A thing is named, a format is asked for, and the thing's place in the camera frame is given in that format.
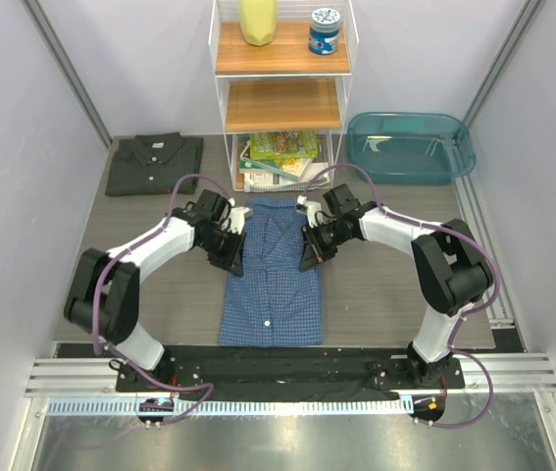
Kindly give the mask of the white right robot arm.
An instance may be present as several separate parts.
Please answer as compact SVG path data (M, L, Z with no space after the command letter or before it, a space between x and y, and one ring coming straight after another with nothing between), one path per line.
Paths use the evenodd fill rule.
M451 361L462 319L494 286L494 269L459 219L443 225L416 220L374 201L360 202L345 184L326 192L324 200L327 212L304 195L296 199L296 210L307 219L299 270L326 263L341 244L355 239L409 255L427 309L406 349L406 373L415 386L431 386Z

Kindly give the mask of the blue plaid long sleeve shirt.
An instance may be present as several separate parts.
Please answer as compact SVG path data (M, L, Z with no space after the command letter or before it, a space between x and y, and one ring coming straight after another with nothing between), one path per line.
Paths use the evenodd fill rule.
M322 280L301 272L305 216L293 199L255 196L246 222L241 277L227 278L221 346L295 347L323 342Z

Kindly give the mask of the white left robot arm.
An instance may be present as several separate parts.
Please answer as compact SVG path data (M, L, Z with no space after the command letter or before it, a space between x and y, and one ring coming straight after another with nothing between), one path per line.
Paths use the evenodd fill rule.
M242 247L248 206L237 206L212 190L195 202L172 206L146 233L102 251L79 257L64 305L64 318L91 335L93 348L106 348L122 359L150 391L196 392L199 386L174 384L170 352L139 322L142 283L173 258L200 248L208 262L235 276L243 275Z

